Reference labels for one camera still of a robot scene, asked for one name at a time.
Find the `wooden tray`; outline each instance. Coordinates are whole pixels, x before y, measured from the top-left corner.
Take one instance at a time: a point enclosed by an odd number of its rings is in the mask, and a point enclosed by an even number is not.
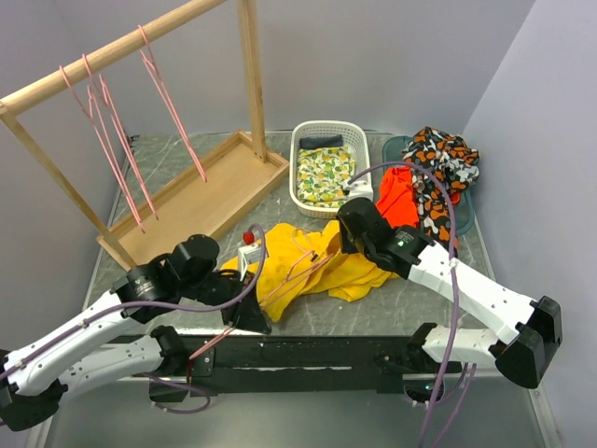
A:
[[[223,236],[288,174],[284,157],[268,150],[263,163],[252,145],[250,135],[237,131],[201,158],[206,183],[194,165],[168,183],[152,198],[159,220],[147,203],[139,209],[146,233],[141,232],[132,215],[121,219],[110,231],[137,264],[172,252],[175,245],[194,233]],[[132,267],[103,236],[97,241],[124,269]]]

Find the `red button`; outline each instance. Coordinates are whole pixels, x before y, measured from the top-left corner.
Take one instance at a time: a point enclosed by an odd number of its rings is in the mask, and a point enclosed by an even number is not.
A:
[[[251,245],[255,242],[255,235],[251,231],[243,233],[243,241],[246,245]]]

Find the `white wall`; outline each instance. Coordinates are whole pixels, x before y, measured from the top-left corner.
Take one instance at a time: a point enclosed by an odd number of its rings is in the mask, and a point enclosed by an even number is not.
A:
[[[0,97],[80,54],[46,0],[0,2]],[[89,123],[64,92],[20,119],[101,217],[116,192]],[[0,347],[33,341],[80,311],[97,231],[0,124]]]
[[[54,0],[93,51],[184,0]],[[259,0],[268,129],[307,119],[463,130],[533,0]],[[248,128],[236,2],[154,44],[190,131]],[[106,70],[132,133],[173,132],[138,55]]]
[[[567,448],[595,446],[596,18],[591,0],[537,0],[465,129],[498,280],[562,305],[545,384]]]

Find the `folded clothing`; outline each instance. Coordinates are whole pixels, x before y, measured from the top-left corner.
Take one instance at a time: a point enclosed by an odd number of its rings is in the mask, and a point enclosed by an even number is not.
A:
[[[412,192],[412,175],[408,166],[389,168],[380,185],[377,208],[392,227],[419,227],[417,205]]]
[[[298,140],[300,149],[317,149],[319,147],[341,147],[344,145],[344,137],[339,133],[330,137],[303,137]]]
[[[346,202],[342,183],[354,175],[348,147],[300,149],[297,158],[297,197],[314,207],[338,208]]]
[[[329,221],[323,231],[310,233],[290,224],[277,224],[266,233],[266,246],[269,256],[257,280],[257,299],[274,322],[280,320],[284,309],[299,295],[327,291],[331,297],[356,301],[365,297],[372,287],[380,287],[386,280],[397,277],[361,254],[342,254],[337,220]],[[310,250],[314,255],[304,257]],[[321,267],[310,270],[317,263]],[[222,269],[237,269],[237,266],[238,260],[234,258],[224,263]],[[256,263],[249,266],[252,272],[256,268]]]
[[[479,152],[468,147],[460,135],[430,127],[421,129],[413,137],[404,149],[402,159],[431,171],[450,195],[465,191],[479,178]],[[414,170],[412,186],[423,230],[448,247],[450,216],[439,189],[426,175],[415,173]]]

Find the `marble tabletop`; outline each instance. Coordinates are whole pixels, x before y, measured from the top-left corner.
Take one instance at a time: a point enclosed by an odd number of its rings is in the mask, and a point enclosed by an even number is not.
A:
[[[392,135],[385,133],[368,133],[371,164],[382,161],[383,144],[391,137]],[[225,138],[226,135],[223,134],[200,134],[192,136],[190,140],[201,155]],[[269,133],[267,145],[288,159],[290,133]],[[152,194],[191,164],[187,150],[178,136],[141,136],[134,143],[134,150],[147,189]],[[373,173],[375,186],[379,186],[381,178],[381,170]],[[127,173],[127,179],[132,196],[137,203],[141,203],[143,196],[131,170]],[[120,195],[113,220],[116,222],[125,213],[126,201]],[[285,181],[218,241],[221,262],[236,256],[237,248],[242,243],[242,233],[251,223],[259,223],[267,231],[282,221],[310,231],[320,231],[327,223],[324,219],[302,215],[290,199],[288,183]],[[481,237],[476,227],[460,238],[459,258],[480,273],[488,273]],[[124,271],[102,250],[91,279],[88,306],[123,274]],[[331,298],[326,293],[298,297],[285,310],[282,320],[272,324],[272,334],[411,335],[424,322],[447,326],[450,313],[451,303],[436,292],[397,278],[386,282],[382,287],[373,288],[365,298],[351,303]],[[154,319],[146,326],[146,330],[157,325],[172,325],[185,334],[205,333],[222,328],[219,313],[193,314],[177,311]],[[468,329],[484,328],[477,319],[462,311],[459,326]]]

